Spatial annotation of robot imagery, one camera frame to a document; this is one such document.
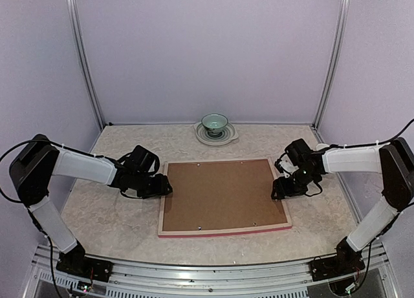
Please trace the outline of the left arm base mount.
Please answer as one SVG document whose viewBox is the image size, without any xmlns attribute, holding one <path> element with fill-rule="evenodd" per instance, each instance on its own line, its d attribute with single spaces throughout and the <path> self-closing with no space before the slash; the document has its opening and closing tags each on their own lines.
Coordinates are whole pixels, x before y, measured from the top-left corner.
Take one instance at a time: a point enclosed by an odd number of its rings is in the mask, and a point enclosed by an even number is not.
<svg viewBox="0 0 414 298">
<path fill-rule="evenodd" d="M 59 253 L 56 269 L 90 281 L 109 282 L 113 263 L 86 256 L 83 246 L 77 244 L 67 253 Z"/>
</svg>

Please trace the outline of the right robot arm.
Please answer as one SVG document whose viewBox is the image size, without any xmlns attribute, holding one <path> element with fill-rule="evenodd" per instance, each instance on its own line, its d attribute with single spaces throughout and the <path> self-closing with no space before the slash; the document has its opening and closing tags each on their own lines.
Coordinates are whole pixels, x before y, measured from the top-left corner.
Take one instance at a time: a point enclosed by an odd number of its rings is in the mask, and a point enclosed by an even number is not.
<svg viewBox="0 0 414 298">
<path fill-rule="evenodd" d="M 290 141 L 300 137 L 309 141 L 311 146 L 318 142 L 311 129 L 304 125 L 267 125 L 267 147 L 273 154 L 273 161 L 279 158 Z M 340 193 L 340 180 L 344 182 Z M 351 214 L 362 219 L 376 204 L 382 191 L 381 176 L 378 173 L 350 172 L 325 175 L 321 183 L 324 192 L 313 198 L 296 197 L 288 199 L 292 216 L 293 229 L 276 233 L 271 240 L 276 243 L 276 251 L 272 261 L 292 261 L 313 255 L 325 255 L 333 251 L 337 239 L 347 235 L 353 229 Z M 311 216 L 315 209 L 316 216 Z M 405 210 L 394 226 L 380 238 L 392 264 L 397 262 L 413 262 L 413 206 Z"/>
</svg>

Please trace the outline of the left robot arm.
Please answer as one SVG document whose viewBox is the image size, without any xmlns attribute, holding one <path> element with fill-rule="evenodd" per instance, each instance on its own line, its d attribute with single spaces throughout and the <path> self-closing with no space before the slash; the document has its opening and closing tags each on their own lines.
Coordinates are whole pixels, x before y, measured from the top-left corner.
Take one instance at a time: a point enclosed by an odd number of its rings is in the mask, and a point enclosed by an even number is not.
<svg viewBox="0 0 414 298">
<path fill-rule="evenodd" d="M 86 274 L 90 260 L 83 246 L 63 221 L 49 197 L 49 184 L 55 176 L 85 180 L 119 190 L 122 196 L 135 191 L 136 199 L 163 197 L 173 188 L 166 175 L 159 173 L 159 157 L 142 147 L 118 159 L 102 154 L 86 153 L 49 140 L 37 134 L 18 143 L 2 156 L 5 159 L 19 149 L 11 161 L 8 174 L 17 193 L 15 204 L 22 204 L 39 231 L 55 245 L 64 262 L 76 275 Z"/>
</svg>

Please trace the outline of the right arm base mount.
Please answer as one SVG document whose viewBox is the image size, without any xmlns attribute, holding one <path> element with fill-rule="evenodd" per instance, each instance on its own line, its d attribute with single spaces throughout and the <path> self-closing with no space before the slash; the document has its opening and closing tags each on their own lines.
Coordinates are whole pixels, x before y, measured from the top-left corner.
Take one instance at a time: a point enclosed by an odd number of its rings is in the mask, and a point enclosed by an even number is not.
<svg viewBox="0 0 414 298">
<path fill-rule="evenodd" d="M 337 244 L 335 255 L 315 257 L 309 262 L 309 268 L 312 280 L 316 282 L 364 270 L 365 263 L 362 251 L 355 251 L 345 237 Z"/>
</svg>

